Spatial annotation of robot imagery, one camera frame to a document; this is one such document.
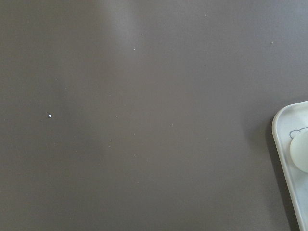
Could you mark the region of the cream white cup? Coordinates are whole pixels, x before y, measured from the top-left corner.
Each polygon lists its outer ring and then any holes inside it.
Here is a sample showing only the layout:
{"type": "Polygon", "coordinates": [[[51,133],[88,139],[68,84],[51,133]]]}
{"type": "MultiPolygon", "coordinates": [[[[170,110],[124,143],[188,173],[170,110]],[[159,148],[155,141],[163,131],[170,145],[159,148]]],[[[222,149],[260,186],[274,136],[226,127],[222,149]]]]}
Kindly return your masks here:
{"type": "Polygon", "coordinates": [[[308,172],[308,132],[300,132],[292,139],[290,156],[295,166],[301,171],[308,172]]]}

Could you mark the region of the beige rabbit tray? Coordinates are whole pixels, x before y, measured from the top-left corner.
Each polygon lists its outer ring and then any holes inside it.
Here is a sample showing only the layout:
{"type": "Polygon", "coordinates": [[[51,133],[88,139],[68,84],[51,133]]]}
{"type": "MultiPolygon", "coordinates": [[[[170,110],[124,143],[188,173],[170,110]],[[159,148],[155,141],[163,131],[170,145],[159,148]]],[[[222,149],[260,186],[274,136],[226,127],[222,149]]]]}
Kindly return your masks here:
{"type": "Polygon", "coordinates": [[[288,105],[277,112],[272,135],[301,231],[308,229],[308,174],[298,168],[290,153],[293,138],[308,131],[308,102],[288,105]]]}

